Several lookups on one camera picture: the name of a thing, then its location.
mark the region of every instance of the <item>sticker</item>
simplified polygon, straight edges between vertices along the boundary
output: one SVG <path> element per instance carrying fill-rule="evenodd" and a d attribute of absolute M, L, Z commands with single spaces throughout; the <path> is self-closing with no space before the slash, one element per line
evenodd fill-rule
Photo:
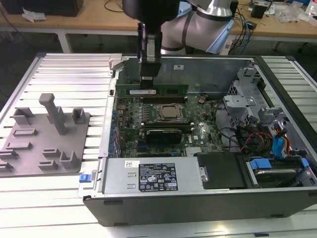
<path fill-rule="evenodd" d="M 130 95 L 146 95 L 146 94 L 152 94 L 155 95 L 157 91 L 155 89 L 149 89 L 149 90 L 130 90 Z"/>
<path fill-rule="evenodd" d="M 139 164 L 139 190 L 141 192 L 177 191 L 175 164 Z"/>
<path fill-rule="evenodd" d="M 184 65 L 174 65 L 174 70 L 183 70 Z"/>
<path fill-rule="evenodd" d="M 124 162 L 124 167 L 125 168 L 137 168 L 140 164 L 139 160 L 126 160 Z"/>

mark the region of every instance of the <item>motherboard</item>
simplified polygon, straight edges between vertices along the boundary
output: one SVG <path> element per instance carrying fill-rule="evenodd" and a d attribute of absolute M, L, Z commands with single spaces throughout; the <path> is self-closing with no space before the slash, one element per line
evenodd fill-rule
<path fill-rule="evenodd" d="M 213 122 L 214 101 L 206 95 L 146 98 L 117 92 L 121 158 L 193 156 L 224 150 Z"/>

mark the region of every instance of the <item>power connector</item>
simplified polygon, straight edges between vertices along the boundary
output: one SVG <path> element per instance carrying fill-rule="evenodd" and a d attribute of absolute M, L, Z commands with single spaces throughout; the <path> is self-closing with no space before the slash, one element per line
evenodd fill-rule
<path fill-rule="evenodd" d="M 247 24 L 250 30 L 254 30 L 257 27 L 257 24 L 252 21 L 247 21 Z"/>

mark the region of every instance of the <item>metal slotted platform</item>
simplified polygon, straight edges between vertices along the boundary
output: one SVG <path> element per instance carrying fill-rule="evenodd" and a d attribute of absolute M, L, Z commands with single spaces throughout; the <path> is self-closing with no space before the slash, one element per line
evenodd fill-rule
<path fill-rule="evenodd" d="M 49 54 L 36 58 L 13 93 L 0 121 L 0 142 L 5 142 L 14 120 L 14 108 L 30 107 L 45 113 L 38 96 L 46 91 L 55 94 L 55 103 L 64 111 L 84 107 L 91 113 L 84 162 L 81 171 L 97 166 L 99 145 L 108 95 L 110 55 Z M 105 228 L 77 196 L 78 176 L 1 178 L 0 236 L 8 237 L 269 237 L 315 238 L 317 206 L 289 218 L 215 221 L 185 224 L 161 224 Z"/>
<path fill-rule="evenodd" d="M 296 61 L 286 57 L 262 57 L 276 78 L 282 84 L 299 110 L 317 131 L 317 83 L 307 74 Z M 279 103 L 267 87 L 267 95 L 278 107 Z"/>

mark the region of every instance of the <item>blue cable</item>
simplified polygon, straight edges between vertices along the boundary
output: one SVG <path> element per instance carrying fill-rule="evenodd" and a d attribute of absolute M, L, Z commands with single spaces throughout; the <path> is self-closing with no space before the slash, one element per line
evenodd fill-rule
<path fill-rule="evenodd" d="M 243 21 L 244 24 L 246 25 L 246 36 L 247 36 L 247 39 L 244 41 L 242 49 L 241 49 L 241 52 L 239 53 L 239 55 L 241 55 L 242 52 L 244 51 L 245 47 L 247 46 L 248 41 L 249 41 L 249 26 L 248 26 L 248 23 L 247 23 L 246 19 L 240 18 L 240 17 L 235 17 L 235 19 Z"/>
<path fill-rule="evenodd" d="M 245 47 L 247 46 L 247 43 L 248 43 L 248 41 L 249 41 L 249 26 L 248 26 L 248 23 L 247 23 L 247 21 L 245 20 L 245 19 L 243 19 L 243 21 L 244 21 L 244 23 L 246 24 L 246 32 L 247 32 L 247 39 L 246 39 L 246 41 L 244 42 L 244 45 L 243 45 L 243 47 L 242 47 L 242 49 L 241 49 L 241 52 L 239 53 L 239 55 L 241 55 L 242 54 L 242 52 L 244 51 L 244 49 L 245 49 Z"/>

